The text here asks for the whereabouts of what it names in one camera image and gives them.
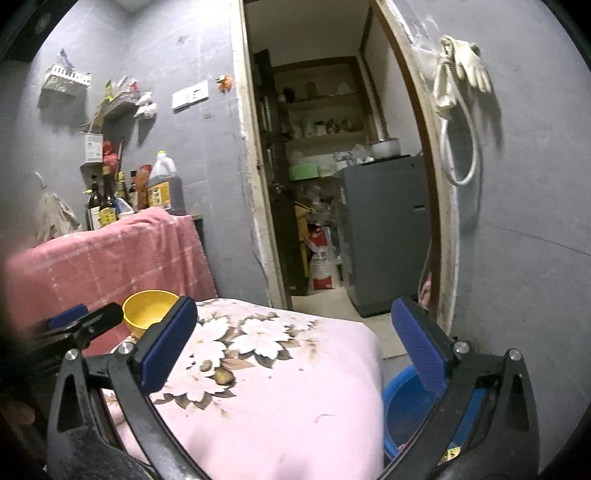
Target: yellow bowl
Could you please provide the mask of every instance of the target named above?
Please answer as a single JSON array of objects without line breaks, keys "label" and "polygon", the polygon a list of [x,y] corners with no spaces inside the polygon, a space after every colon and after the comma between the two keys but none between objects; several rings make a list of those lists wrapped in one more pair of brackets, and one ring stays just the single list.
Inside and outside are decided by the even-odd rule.
[{"label": "yellow bowl", "polygon": [[160,322],[178,300],[178,295],[164,290],[134,293],[123,304],[123,320],[137,338],[150,325]]}]

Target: yellow label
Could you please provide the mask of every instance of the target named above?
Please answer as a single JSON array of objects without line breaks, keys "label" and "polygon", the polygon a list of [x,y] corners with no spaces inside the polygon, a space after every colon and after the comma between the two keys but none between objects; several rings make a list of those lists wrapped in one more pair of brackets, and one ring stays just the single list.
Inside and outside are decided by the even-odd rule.
[{"label": "yellow label", "polygon": [[130,192],[129,202],[131,203],[131,207],[133,208],[134,212],[137,212],[138,211],[138,192]]},{"label": "yellow label", "polygon": [[99,220],[100,220],[101,227],[104,227],[106,225],[109,225],[110,223],[116,222],[117,221],[117,214],[115,213],[115,209],[114,208],[103,208],[99,212]]},{"label": "yellow label", "polygon": [[148,189],[148,205],[170,210],[170,184],[167,181],[158,183]]},{"label": "yellow label", "polygon": [[93,230],[100,228],[100,207],[94,207],[90,209],[90,227]]},{"label": "yellow label", "polygon": [[442,463],[445,463],[445,462],[449,462],[449,460],[453,460],[461,452],[462,452],[462,447],[455,447],[455,448],[448,449],[447,452],[445,452],[443,454],[443,457],[441,457],[441,460],[439,460],[438,465],[441,465]]}]

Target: green container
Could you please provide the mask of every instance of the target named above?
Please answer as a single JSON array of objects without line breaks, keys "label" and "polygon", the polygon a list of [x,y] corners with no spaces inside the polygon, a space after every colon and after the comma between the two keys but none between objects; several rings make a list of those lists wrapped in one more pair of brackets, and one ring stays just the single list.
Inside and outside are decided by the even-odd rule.
[{"label": "green container", "polygon": [[291,180],[316,179],[318,176],[318,165],[315,163],[304,163],[290,168]]}]

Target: doorway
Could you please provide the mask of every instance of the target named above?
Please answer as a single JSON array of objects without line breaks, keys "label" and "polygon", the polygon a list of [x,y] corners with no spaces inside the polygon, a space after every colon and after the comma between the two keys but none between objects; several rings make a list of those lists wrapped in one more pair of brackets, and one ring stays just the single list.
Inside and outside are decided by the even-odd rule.
[{"label": "doorway", "polygon": [[[390,357],[404,353],[391,302],[418,300],[432,270],[430,189],[382,27],[365,0],[338,4],[245,5],[261,169],[288,308],[364,322]],[[384,54],[394,72],[378,68]],[[370,162],[371,144],[389,136],[400,150]]]}]

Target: ceiling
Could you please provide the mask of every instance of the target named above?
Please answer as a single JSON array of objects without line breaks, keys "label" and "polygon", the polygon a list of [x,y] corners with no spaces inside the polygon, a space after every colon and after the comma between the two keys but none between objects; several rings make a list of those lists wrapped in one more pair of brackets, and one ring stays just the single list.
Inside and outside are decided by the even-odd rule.
[{"label": "ceiling", "polygon": [[249,44],[273,66],[359,52],[368,0],[257,0],[247,6]]},{"label": "ceiling", "polygon": [[146,5],[152,3],[153,0],[113,0],[115,3],[121,5],[126,10],[136,13],[143,9]]}]

